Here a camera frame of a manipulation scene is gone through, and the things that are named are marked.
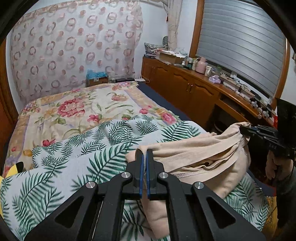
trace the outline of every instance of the window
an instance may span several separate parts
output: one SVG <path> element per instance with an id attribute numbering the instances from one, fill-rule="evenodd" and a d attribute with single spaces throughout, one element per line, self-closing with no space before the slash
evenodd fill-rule
<path id="1" fill-rule="evenodd" d="M 285 36 L 252 0 L 205 0 L 197 55 L 273 96 L 281 75 Z"/>

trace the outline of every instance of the wooden desk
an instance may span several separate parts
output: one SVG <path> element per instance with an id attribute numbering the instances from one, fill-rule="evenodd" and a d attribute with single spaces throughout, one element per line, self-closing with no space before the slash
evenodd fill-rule
<path id="1" fill-rule="evenodd" d="M 205 129 L 208 129 L 215 106 L 238 122 L 273 126 L 270 119 L 259 120 L 259 112 L 240 95 L 225 85 L 211 83 L 208 77 L 193 70 L 143 57 L 142 77 L 151 88 Z"/>

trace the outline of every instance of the silver screw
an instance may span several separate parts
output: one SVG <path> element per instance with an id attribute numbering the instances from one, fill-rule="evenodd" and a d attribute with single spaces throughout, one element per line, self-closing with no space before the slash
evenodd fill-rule
<path id="1" fill-rule="evenodd" d="M 129 177 L 131 176 L 131 174 L 130 174 L 129 172 L 123 172 L 123 173 L 121 174 L 121 176 L 122 176 L 123 178 L 129 178 Z"/>
<path id="2" fill-rule="evenodd" d="M 159 177 L 162 178 L 162 179 L 165 179 L 165 178 L 168 177 L 168 174 L 167 174 L 166 172 L 161 172 L 161 173 L 159 174 Z"/>
<path id="3" fill-rule="evenodd" d="M 196 182 L 196 183 L 194 184 L 194 186 L 195 186 L 197 189 L 203 189 L 203 188 L 204 188 L 204 184 L 201 183 L 201 182 Z"/>
<path id="4" fill-rule="evenodd" d="M 86 184 L 86 187 L 87 188 L 94 188 L 96 186 L 96 183 L 95 182 L 88 182 L 87 184 Z"/>

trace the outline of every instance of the wooden door frame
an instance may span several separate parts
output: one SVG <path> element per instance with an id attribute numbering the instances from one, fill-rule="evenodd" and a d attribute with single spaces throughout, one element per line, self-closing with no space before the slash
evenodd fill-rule
<path id="1" fill-rule="evenodd" d="M 6 69 L 6 39 L 0 45 L 0 101 L 9 121 L 16 124 L 18 112 L 13 101 L 7 77 Z"/>
<path id="2" fill-rule="evenodd" d="M 195 58 L 195 55 L 197 53 L 198 43 L 200 40 L 200 31 L 202 28 L 202 18 L 203 18 L 204 7 L 205 7 L 205 0 L 198 0 L 196 16 L 195 16 L 195 25 L 194 25 L 192 42 L 191 42 L 191 47 L 189 52 L 189 57 L 191 58 Z M 272 103 L 271 103 L 271 107 L 273 110 L 275 110 L 276 108 L 276 98 L 280 98 L 283 93 L 284 86 L 287 80 L 288 70 L 289 70 L 289 62 L 290 62 L 290 43 L 286 38 L 281 75 L 279 77 L 279 82 L 276 87 L 276 92 L 274 93 L 274 96 L 272 98 Z"/>

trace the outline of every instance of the wall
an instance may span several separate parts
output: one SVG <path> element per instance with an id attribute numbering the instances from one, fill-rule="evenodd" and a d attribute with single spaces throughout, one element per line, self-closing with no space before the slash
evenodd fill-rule
<path id="1" fill-rule="evenodd" d="M 40 0 L 34 6 L 32 6 L 28 12 L 35 11 L 36 9 L 49 6 L 52 4 L 60 3 L 61 0 Z M 154 3 L 145 3 L 141 2 L 143 19 L 144 19 L 144 27 L 143 33 L 141 35 L 140 42 L 135 50 L 135 61 L 134 61 L 134 69 L 136 72 L 136 77 L 141 76 L 141 68 L 142 68 L 142 57 L 145 54 L 144 42 L 152 43 L 152 44 L 162 44 L 162 39 L 164 36 L 168 34 L 166 17 L 167 14 L 164 11 L 164 8 L 161 4 Z M 12 77 L 12 70 L 10 64 L 10 38 L 11 33 L 7 36 L 7 45 L 6 45 L 6 63 L 7 63 L 7 76 L 8 82 L 10 86 L 10 90 L 12 93 L 12 97 L 17 108 L 17 111 L 20 111 L 23 108 L 23 104 L 20 101 L 20 98 L 17 94 L 16 87 Z"/>
<path id="2" fill-rule="evenodd" d="M 289 70 L 287 75 L 286 84 L 281 95 L 281 99 L 284 99 L 292 104 L 296 105 L 296 64 L 295 61 L 292 59 L 293 56 L 293 49 L 291 47 L 291 58 L 289 64 Z"/>
<path id="3" fill-rule="evenodd" d="M 183 0 L 178 27 L 178 48 L 189 53 L 193 36 L 197 0 Z"/>

